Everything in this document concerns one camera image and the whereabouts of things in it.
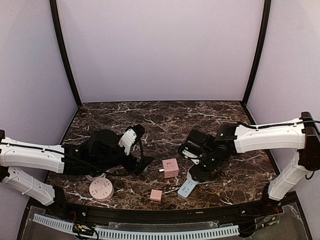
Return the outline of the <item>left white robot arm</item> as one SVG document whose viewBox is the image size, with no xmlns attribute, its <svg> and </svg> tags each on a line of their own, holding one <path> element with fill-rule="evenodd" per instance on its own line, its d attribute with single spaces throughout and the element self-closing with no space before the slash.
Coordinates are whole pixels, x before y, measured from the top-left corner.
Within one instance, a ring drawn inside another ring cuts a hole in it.
<svg viewBox="0 0 320 240">
<path fill-rule="evenodd" d="M 144 154 L 140 124 L 128 127 L 123 134 L 102 129 L 93 131 L 81 144 L 39 145 L 13 140 L 0 132 L 0 182 L 9 184 L 44 206 L 64 206 L 65 193 L 58 186 L 47 185 L 20 168 L 41 169 L 57 174 L 81 176 L 139 176 L 154 161 Z M 109 172 L 123 167 L 124 173 Z"/>
</svg>

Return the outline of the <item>blue power strip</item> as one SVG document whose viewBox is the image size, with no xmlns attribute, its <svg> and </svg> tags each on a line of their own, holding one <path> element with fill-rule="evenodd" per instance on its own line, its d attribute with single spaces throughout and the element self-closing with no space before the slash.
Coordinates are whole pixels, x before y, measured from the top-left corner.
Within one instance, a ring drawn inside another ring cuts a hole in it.
<svg viewBox="0 0 320 240">
<path fill-rule="evenodd" d="M 183 199 L 187 199 L 196 187 L 196 185 L 197 183 L 187 179 L 177 191 L 177 195 Z"/>
</svg>

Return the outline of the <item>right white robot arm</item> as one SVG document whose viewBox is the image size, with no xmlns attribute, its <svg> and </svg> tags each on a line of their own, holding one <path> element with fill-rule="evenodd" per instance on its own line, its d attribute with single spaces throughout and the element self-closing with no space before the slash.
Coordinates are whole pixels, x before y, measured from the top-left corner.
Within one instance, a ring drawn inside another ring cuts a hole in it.
<svg viewBox="0 0 320 240">
<path fill-rule="evenodd" d="M 205 182 L 231 156 L 257 150 L 294 149 L 289 164 L 264 188 L 264 201 L 280 202 L 308 173 L 320 169 L 317 124 L 309 112 L 302 112 L 299 118 L 272 124 L 222 125 L 215 136 L 191 130 L 178 149 L 181 156 L 193 162 L 178 196 L 186 199 L 196 185 Z"/>
</svg>

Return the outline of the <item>pink cube socket adapter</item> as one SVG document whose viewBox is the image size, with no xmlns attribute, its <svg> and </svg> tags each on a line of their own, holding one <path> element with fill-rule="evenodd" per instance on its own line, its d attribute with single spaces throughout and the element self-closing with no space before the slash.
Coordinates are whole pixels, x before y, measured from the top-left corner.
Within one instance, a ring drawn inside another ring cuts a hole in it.
<svg viewBox="0 0 320 240">
<path fill-rule="evenodd" d="M 158 170 L 164 178 L 173 178 L 179 175 L 179 166 L 176 158 L 162 160 L 162 168 Z"/>
</svg>

